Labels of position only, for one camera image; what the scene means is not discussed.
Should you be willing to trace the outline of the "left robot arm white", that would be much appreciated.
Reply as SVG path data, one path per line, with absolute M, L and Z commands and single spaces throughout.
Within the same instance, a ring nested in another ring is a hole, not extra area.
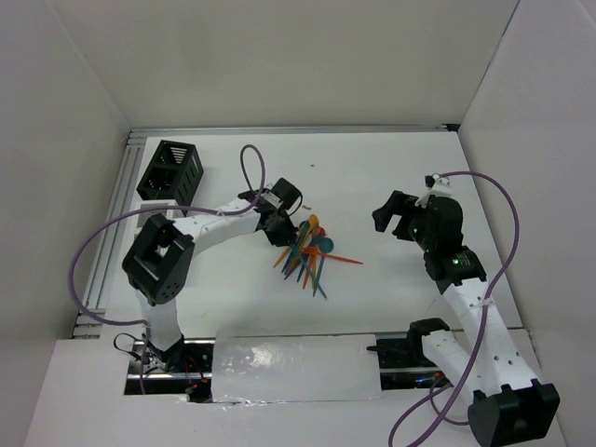
M 271 245 L 289 247 L 298 233 L 289 210 L 301 198 L 300 190 L 281 178 L 260 195 L 253 190 L 239 194 L 213 214 L 171 220 L 159 212 L 145 221 L 122 268 L 147 321 L 147 351 L 160 370 L 178 372 L 187 354 L 176 298 L 195 257 L 228 239 L 259 231 Z

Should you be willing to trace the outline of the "teal spoon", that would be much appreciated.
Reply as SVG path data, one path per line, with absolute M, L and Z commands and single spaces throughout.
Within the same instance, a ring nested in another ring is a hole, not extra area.
M 309 244 L 302 250 L 302 254 L 309 254 L 307 251 L 318 249 L 320 251 L 331 253 L 334 249 L 334 243 L 329 237 L 313 237 Z

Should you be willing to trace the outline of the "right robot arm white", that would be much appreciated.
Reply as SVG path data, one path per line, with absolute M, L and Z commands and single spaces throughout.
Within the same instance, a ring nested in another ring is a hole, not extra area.
M 509 446 L 546 437 L 560 404 L 523 359 L 491 297 L 486 272 L 463 243 L 463 211 L 448 197 L 395 191 L 372 214 L 376 231 L 400 220 L 393 236 L 423 252 L 425 268 L 455 312 L 472 346 L 467 352 L 439 318 L 419 320 L 408 331 L 410 361 L 439 367 L 467 404 L 467 420 L 481 446 Z

